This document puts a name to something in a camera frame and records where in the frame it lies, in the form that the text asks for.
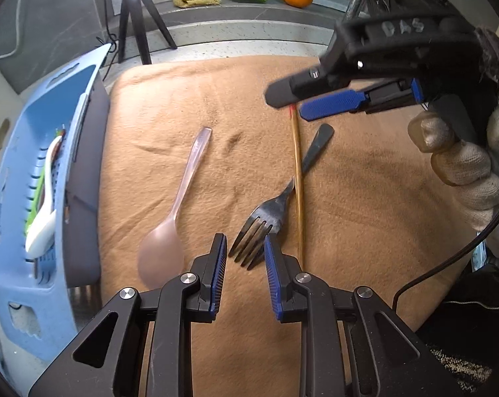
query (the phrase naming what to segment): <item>white glove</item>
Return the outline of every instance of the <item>white glove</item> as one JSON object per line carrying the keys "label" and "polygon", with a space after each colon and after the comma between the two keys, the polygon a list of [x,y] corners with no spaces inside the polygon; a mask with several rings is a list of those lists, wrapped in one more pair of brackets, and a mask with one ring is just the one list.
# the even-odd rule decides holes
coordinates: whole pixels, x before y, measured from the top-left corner
{"label": "white glove", "polygon": [[[486,128],[488,151],[473,143],[455,142],[453,130],[432,111],[417,115],[407,131],[421,152],[432,152],[431,167],[446,185],[453,186],[463,219],[482,231],[499,208],[499,106]],[[499,257],[499,225],[486,243]]]}

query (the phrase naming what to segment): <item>black cable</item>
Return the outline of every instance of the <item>black cable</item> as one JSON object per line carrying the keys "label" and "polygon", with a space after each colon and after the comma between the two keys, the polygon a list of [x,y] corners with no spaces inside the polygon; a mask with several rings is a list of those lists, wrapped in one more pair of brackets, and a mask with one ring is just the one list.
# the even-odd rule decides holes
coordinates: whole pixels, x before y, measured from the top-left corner
{"label": "black cable", "polygon": [[[108,40],[111,43],[110,50],[108,51],[108,54],[113,54],[113,57],[112,57],[112,60],[110,61],[110,64],[108,65],[108,69],[106,70],[106,74],[102,78],[103,82],[108,77],[108,73],[110,72],[110,68],[112,67],[113,62],[115,61],[115,57],[117,56],[117,36],[116,36],[116,34],[110,33],[110,28],[108,26],[108,8],[107,8],[106,0],[104,0],[104,23],[105,23],[105,27],[106,27],[106,35],[108,36]],[[96,37],[96,39],[99,41],[101,46],[107,44],[107,42],[105,42],[100,37]]]}
{"label": "black cable", "polygon": [[418,285],[419,283],[425,281],[431,276],[434,276],[437,273],[443,271],[445,268],[451,266],[452,264],[459,261],[461,258],[468,255],[490,235],[490,233],[494,230],[494,228],[497,227],[498,224],[499,224],[499,210],[497,211],[496,215],[492,218],[490,223],[484,228],[484,230],[481,231],[481,233],[479,233],[469,244],[464,246],[463,249],[461,249],[454,256],[451,256],[450,258],[448,258],[446,261],[442,262],[438,266],[434,267],[433,269],[429,270],[428,272],[424,273],[418,278],[408,282],[402,288],[400,288],[394,294],[393,297],[393,310],[396,312],[396,307],[398,306],[398,299],[404,292],[406,292],[409,288],[412,288],[413,286]]}

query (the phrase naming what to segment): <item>fork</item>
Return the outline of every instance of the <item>fork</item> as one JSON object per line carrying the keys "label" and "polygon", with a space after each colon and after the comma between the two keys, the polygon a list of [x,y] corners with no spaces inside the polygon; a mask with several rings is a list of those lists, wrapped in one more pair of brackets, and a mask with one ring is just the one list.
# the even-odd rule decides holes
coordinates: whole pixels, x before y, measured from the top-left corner
{"label": "fork", "polygon": [[[330,125],[321,124],[312,140],[312,144],[308,148],[307,154],[303,158],[303,173],[307,173],[312,168],[333,134],[334,129]],[[263,202],[251,212],[229,250],[229,257],[232,257],[235,253],[237,254],[234,257],[235,262],[242,260],[241,267],[245,267],[249,262],[248,270],[251,270],[262,261],[264,257],[264,238],[267,234],[279,233],[285,221],[288,197],[290,197],[294,188],[295,178],[292,178],[288,186],[277,197]]]}

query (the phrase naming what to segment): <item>spoon handle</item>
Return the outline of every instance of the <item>spoon handle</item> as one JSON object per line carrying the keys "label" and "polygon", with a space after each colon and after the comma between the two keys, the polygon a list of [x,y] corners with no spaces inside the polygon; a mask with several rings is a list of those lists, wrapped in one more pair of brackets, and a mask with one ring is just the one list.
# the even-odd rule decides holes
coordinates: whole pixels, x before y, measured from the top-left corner
{"label": "spoon handle", "polygon": [[171,216],[175,220],[178,210],[180,210],[183,197],[187,192],[187,188],[190,185],[190,181],[194,176],[194,172],[200,164],[200,157],[202,156],[209,137],[211,137],[212,129],[209,127],[203,127],[202,131],[196,136],[192,149],[190,150],[190,155],[187,160],[187,167],[185,167],[185,173],[183,173],[183,179],[180,184],[180,189],[178,189],[178,194],[176,195],[176,200],[174,200],[174,205],[172,206]]}

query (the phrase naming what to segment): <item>metal screw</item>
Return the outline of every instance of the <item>metal screw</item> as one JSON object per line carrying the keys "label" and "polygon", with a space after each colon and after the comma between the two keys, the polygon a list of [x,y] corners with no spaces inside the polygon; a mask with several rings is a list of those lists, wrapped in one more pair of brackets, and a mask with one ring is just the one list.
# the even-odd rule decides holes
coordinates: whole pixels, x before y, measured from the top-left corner
{"label": "metal screw", "polygon": [[180,278],[184,284],[191,284],[196,280],[196,275],[194,273],[184,273]]}
{"label": "metal screw", "polygon": [[361,298],[371,298],[373,296],[373,290],[368,286],[360,286],[360,288],[357,289],[357,292],[358,296]]}
{"label": "metal screw", "polygon": [[305,284],[305,283],[310,282],[312,280],[312,276],[310,276],[308,273],[301,272],[295,276],[295,280],[297,282]]}
{"label": "metal screw", "polygon": [[132,298],[135,296],[136,291],[133,288],[123,288],[121,292],[119,293],[119,297],[128,300],[129,298]]}

